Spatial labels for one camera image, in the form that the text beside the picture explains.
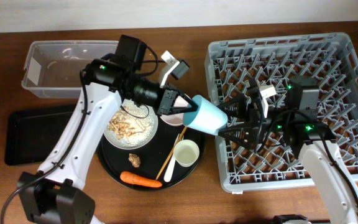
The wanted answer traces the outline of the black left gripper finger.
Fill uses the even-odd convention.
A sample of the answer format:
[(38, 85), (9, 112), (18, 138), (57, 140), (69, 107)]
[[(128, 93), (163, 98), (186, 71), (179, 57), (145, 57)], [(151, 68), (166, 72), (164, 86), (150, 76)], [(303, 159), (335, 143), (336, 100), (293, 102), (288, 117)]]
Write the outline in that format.
[(185, 107), (173, 107), (170, 110), (169, 115), (173, 115), (173, 114), (180, 114), (180, 113), (191, 113), (191, 112), (195, 112), (198, 109), (198, 105), (187, 105)]
[(195, 108), (196, 103), (185, 93), (175, 91), (176, 98), (174, 102), (175, 108)]

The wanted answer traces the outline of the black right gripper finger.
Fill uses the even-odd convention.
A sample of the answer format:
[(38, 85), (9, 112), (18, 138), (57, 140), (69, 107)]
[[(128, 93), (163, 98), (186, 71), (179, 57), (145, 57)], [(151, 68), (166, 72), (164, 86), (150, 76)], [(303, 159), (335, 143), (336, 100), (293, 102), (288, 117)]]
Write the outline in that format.
[(255, 149), (255, 125), (251, 121), (220, 129), (218, 135), (244, 149)]
[(240, 94), (227, 102), (218, 105), (226, 115), (234, 118), (245, 118), (247, 113), (247, 97)]

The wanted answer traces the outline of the pink bowl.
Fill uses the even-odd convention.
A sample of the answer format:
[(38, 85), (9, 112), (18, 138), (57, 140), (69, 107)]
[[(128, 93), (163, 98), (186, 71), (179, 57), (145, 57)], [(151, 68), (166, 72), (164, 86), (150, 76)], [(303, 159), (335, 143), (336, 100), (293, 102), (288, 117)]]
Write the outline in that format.
[[(188, 102), (178, 96), (175, 100), (174, 107), (187, 107)], [(183, 113), (173, 114), (173, 115), (161, 115), (161, 120), (167, 123), (170, 126), (181, 126), (183, 124)]]

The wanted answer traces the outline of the light blue plastic cup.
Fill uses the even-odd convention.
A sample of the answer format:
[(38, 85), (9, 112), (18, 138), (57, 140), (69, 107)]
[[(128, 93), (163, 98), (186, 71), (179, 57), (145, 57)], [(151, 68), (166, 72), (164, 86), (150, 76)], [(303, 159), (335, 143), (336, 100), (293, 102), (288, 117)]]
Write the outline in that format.
[(192, 100), (198, 105), (194, 112), (183, 114), (183, 125), (188, 128), (216, 136), (218, 131), (225, 128), (228, 123), (227, 114), (220, 110), (201, 95), (196, 95)]

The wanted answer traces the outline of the cream paper cup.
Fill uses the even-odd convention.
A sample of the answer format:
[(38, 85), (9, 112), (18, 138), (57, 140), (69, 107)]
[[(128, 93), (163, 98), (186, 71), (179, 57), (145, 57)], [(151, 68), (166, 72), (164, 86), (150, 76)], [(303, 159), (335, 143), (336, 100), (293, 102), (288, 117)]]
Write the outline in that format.
[(182, 167), (192, 166), (200, 156), (200, 149), (192, 140), (185, 139), (177, 143), (174, 147), (173, 155), (175, 160)]

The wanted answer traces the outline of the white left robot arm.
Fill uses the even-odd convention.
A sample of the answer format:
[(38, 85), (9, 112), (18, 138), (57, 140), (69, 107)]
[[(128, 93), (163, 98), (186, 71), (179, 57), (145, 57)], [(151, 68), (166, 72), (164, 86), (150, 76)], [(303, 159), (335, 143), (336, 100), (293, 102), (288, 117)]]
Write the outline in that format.
[(143, 41), (122, 35), (116, 51), (96, 58), (80, 72), (81, 93), (60, 139), (35, 174), (19, 177), (15, 194), (26, 218), (33, 223), (97, 223), (94, 200), (84, 193), (88, 169), (109, 120), (124, 100), (150, 106), (157, 115), (193, 112), (174, 103), (183, 92), (167, 83), (181, 78), (187, 62), (165, 52), (155, 63), (165, 62), (157, 82), (141, 72), (150, 47)]

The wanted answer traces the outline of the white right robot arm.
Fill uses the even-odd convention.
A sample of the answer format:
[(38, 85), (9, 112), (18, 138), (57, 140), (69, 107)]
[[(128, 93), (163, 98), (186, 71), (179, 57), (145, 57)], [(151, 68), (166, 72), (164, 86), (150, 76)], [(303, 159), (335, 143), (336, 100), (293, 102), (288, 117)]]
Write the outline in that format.
[(270, 109), (262, 94), (267, 86), (250, 80), (246, 94), (218, 106), (230, 118), (243, 122), (220, 129), (218, 135), (258, 152), (271, 134), (278, 133), (313, 179), (331, 223), (358, 223), (358, 186), (346, 168), (334, 133), (317, 119), (317, 80), (292, 77), (286, 89), (284, 107)]

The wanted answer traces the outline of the grey dishwasher rack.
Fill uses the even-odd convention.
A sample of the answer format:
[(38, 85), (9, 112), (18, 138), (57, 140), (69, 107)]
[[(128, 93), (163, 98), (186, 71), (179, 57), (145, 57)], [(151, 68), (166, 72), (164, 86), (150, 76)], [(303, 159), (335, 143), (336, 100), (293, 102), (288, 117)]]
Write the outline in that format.
[[(320, 89), (318, 118), (333, 131), (343, 161), (358, 181), (358, 58), (350, 37), (327, 33), (225, 40), (208, 46), (208, 96), (218, 105), (246, 92), (248, 80), (273, 85), (271, 108), (284, 105), (291, 77), (309, 76)], [(228, 193), (311, 186), (313, 181), (278, 136), (253, 152), (215, 139), (220, 184)]]

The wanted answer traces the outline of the wooden chopstick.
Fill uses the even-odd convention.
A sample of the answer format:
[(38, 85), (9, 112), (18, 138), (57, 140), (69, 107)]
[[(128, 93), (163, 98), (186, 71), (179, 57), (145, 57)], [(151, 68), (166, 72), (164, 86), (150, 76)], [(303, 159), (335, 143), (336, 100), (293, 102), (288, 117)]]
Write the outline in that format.
[(164, 162), (163, 165), (161, 166), (161, 168), (160, 168), (160, 170), (159, 170), (159, 172), (158, 172), (158, 174), (157, 174), (155, 180), (158, 180), (159, 177), (161, 176), (162, 172), (164, 171), (164, 169), (166, 168), (168, 162), (170, 161), (171, 157), (173, 156), (173, 150), (174, 150), (175, 146), (176, 146), (176, 145), (179, 143), (179, 141), (183, 138), (183, 136), (184, 136), (184, 134), (186, 133), (186, 130), (187, 130), (187, 129), (188, 129), (188, 128), (185, 126), (185, 127), (183, 128), (182, 132), (181, 132), (181, 133), (178, 135), (178, 137), (176, 138), (176, 140), (175, 140), (175, 142), (174, 142), (174, 144), (173, 144), (173, 147), (172, 147), (170, 153), (168, 154), (168, 156), (167, 156), (165, 162)]

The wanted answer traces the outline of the grey plate with food scraps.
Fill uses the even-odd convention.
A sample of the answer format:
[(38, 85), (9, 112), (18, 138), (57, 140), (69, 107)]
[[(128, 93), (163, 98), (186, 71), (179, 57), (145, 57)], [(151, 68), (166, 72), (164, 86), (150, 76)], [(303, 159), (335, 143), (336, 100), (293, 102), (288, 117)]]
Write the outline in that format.
[(131, 100), (124, 100), (109, 120), (104, 137), (119, 149), (133, 150), (151, 141), (157, 128), (158, 116), (152, 107), (137, 106)]

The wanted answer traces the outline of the round black tray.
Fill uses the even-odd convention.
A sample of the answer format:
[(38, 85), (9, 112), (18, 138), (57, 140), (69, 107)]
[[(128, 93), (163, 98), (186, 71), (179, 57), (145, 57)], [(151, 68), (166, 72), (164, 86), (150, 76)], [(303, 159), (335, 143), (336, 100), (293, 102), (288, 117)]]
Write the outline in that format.
[[(157, 133), (145, 146), (134, 150), (119, 149), (109, 143), (105, 137), (102, 137), (96, 153), (104, 170), (119, 184), (139, 191), (156, 191), (156, 188), (127, 184), (120, 179), (120, 174), (123, 171), (129, 171), (148, 179), (156, 178), (173, 147), (174, 140), (176, 140), (176, 137), (182, 132), (183, 128), (184, 126), (170, 126), (160, 119), (158, 121)], [(200, 149), (200, 156), (190, 167), (182, 167), (179, 164), (175, 164), (172, 179), (168, 183), (164, 182), (164, 172), (162, 172), (158, 179), (162, 183), (161, 190), (173, 187), (187, 178), (195, 170), (203, 157), (206, 140), (204, 133), (194, 129), (187, 129), (184, 139), (197, 143)], [(128, 160), (129, 154), (136, 154), (140, 157), (141, 165), (139, 168), (132, 166)]]

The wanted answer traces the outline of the white plastic fork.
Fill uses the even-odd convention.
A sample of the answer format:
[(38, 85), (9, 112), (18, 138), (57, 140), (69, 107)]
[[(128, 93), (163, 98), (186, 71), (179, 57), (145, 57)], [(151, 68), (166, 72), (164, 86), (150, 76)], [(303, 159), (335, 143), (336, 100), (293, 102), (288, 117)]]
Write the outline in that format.
[(168, 183), (171, 181), (174, 167), (175, 167), (175, 157), (174, 155), (172, 155), (168, 163), (167, 169), (164, 173), (164, 177), (163, 177), (164, 182)]

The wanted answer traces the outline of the brown walnut piece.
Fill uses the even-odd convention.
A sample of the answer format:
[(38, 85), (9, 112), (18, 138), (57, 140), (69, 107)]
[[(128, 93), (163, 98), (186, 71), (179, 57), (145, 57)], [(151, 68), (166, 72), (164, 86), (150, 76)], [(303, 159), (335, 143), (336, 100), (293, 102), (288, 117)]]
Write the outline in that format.
[(139, 168), (141, 165), (141, 159), (136, 154), (129, 154), (128, 160), (131, 162), (132, 166), (135, 168)]

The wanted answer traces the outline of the orange carrot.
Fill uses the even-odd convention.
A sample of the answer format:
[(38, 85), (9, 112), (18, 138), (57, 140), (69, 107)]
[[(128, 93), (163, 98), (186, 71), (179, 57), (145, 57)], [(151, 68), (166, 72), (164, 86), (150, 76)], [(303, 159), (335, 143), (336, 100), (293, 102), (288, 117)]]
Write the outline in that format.
[(122, 172), (120, 174), (120, 179), (127, 184), (143, 187), (160, 188), (162, 186), (162, 183), (157, 180), (148, 179), (128, 171)]

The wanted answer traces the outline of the clear plastic bin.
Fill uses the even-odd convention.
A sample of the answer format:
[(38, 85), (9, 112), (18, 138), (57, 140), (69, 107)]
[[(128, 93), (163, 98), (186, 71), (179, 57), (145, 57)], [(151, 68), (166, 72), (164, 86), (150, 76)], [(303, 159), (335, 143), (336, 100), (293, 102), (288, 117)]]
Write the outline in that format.
[(116, 40), (50, 40), (30, 45), (22, 88), (39, 98), (77, 99), (80, 70), (96, 58), (114, 53)]

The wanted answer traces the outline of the black rectangular tray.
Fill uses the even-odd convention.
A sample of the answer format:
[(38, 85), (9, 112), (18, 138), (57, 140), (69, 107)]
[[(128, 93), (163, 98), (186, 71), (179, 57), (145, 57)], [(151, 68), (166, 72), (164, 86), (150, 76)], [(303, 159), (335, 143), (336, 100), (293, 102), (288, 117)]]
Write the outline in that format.
[(58, 142), (75, 105), (13, 112), (8, 118), (5, 164), (43, 162)]

